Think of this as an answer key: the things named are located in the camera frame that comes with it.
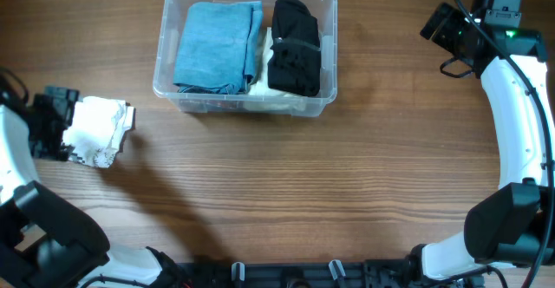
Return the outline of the black knit garment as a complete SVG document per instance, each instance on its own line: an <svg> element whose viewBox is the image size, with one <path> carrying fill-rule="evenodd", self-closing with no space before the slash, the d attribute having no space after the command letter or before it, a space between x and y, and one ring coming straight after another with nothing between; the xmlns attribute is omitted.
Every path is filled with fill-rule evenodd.
<svg viewBox="0 0 555 288"><path fill-rule="evenodd" d="M314 97L320 91L322 57L318 21L299 0L277 0L271 26L270 88Z"/></svg>

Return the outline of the cream cloth garment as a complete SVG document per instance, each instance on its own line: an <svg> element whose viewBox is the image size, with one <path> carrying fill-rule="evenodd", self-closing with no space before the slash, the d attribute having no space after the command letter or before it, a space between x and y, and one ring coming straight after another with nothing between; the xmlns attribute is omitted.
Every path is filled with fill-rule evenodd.
<svg viewBox="0 0 555 288"><path fill-rule="evenodd" d="M272 45L271 27L267 27L258 35L258 46L255 54L256 74L249 85L247 94L252 96L297 97L292 93L269 87L268 62L273 57Z"/></svg>

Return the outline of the blue denim jeans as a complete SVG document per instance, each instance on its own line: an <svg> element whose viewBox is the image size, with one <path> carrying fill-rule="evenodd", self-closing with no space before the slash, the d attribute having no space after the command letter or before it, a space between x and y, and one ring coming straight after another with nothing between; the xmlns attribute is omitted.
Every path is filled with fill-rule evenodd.
<svg viewBox="0 0 555 288"><path fill-rule="evenodd" d="M186 17L174 66L180 93L237 95L257 74L260 1L198 2Z"/></svg>

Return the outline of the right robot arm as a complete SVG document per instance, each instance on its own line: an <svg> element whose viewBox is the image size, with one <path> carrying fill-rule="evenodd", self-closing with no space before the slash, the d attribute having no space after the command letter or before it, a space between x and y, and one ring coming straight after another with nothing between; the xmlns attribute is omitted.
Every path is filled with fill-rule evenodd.
<svg viewBox="0 0 555 288"><path fill-rule="evenodd" d="M404 280L427 287L468 285L485 273L525 268L530 286L554 263L554 122L542 35L521 29L521 0L442 3L421 35L463 62L490 103L499 148L497 191L467 214L463 230L418 245Z"/></svg>

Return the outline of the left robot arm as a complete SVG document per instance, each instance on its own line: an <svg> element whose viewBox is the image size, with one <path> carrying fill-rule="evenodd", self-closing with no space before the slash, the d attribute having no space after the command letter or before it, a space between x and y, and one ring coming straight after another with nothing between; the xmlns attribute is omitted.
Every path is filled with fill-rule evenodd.
<svg viewBox="0 0 555 288"><path fill-rule="evenodd" d="M112 247L85 212L44 186L35 159L66 161L62 143L79 93L47 87L33 99L1 87L1 277L15 287L186 287L153 248Z"/></svg>

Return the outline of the white graphic t-shirt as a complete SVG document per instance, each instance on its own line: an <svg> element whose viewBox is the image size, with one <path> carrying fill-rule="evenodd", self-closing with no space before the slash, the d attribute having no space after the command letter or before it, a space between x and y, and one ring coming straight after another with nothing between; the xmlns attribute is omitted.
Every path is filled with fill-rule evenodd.
<svg viewBox="0 0 555 288"><path fill-rule="evenodd" d="M124 100L86 96L75 104L72 125L63 133L69 161L109 168L121 150L125 133L134 125L135 108Z"/></svg>

